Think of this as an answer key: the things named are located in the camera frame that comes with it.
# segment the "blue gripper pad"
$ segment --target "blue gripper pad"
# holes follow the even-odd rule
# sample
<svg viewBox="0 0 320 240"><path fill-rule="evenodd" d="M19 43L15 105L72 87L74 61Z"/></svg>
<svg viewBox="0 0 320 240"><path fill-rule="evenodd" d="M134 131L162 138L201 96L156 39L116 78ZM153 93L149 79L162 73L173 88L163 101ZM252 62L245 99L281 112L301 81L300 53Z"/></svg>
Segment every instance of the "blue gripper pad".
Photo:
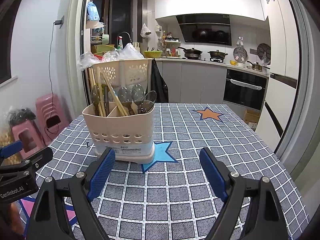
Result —
<svg viewBox="0 0 320 240"><path fill-rule="evenodd" d="M105 157L96 173L93 175L90 180L90 190L87 194L89 201L93 201L95 198L100 196L101 191L110 175L110 172L113 168L113 165L116 161L116 152L114 149L111 149L108 155Z"/></svg>
<svg viewBox="0 0 320 240"><path fill-rule="evenodd" d="M22 150L22 142L16 141L12 144L9 144L6 147L0 148L0 157L6 159L21 150Z"/></svg>
<svg viewBox="0 0 320 240"><path fill-rule="evenodd" d="M200 164L214 194L225 202L228 198L225 181L204 149L200 151Z"/></svg>

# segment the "orange star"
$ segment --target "orange star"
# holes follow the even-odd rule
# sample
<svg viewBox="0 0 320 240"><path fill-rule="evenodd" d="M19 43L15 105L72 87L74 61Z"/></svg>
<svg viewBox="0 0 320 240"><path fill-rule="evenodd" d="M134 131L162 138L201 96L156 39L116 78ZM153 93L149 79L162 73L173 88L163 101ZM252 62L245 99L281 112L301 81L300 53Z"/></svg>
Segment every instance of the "orange star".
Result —
<svg viewBox="0 0 320 240"><path fill-rule="evenodd" d="M200 120L205 120L205 119L208 119L208 118L212 118L214 120L222 122L222 120L220 119L220 116L223 115L223 114L216 113L216 112L212 111L211 109L209 109L207 107L204 110L193 110L193 111L201 114Z"/></svg>

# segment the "white electrical box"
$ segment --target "white electrical box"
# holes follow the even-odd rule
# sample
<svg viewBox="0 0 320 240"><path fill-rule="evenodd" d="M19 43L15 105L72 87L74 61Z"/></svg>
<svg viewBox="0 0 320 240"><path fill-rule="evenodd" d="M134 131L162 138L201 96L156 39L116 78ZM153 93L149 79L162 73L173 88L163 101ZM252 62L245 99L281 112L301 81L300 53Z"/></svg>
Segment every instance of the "white electrical box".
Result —
<svg viewBox="0 0 320 240"><path fill-rule="evenodd" d="M156 26L156 32L161 32L161 31L162 31L162 26L157 25L157 26Z"/></svg>

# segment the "yellow bowl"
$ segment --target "yellow bowl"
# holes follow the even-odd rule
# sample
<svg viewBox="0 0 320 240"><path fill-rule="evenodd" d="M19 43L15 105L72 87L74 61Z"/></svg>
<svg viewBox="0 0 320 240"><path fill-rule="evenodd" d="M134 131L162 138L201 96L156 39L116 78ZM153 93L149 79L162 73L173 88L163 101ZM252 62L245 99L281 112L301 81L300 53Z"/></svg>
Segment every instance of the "yellow bowl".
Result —
<svg viewBox="0 0 320 240"><path fill-rule="evenodd" d="M145 58L161 58L162 51L161 50L144 51L143 55Z"/></svg>

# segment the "window sill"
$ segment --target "window sill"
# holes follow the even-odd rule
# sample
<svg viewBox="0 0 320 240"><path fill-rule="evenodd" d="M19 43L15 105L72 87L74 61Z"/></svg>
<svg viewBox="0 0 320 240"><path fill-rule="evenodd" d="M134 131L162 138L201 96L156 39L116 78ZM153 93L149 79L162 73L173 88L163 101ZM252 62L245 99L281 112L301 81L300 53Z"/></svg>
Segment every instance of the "window sill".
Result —
<svg viewBox="0 0 320 240"><path fill-rule="evenodd" d="M18 79L18 76L13 76L12 78L4 81L3 83L0 84L0 89L16 79Z"/></svg>

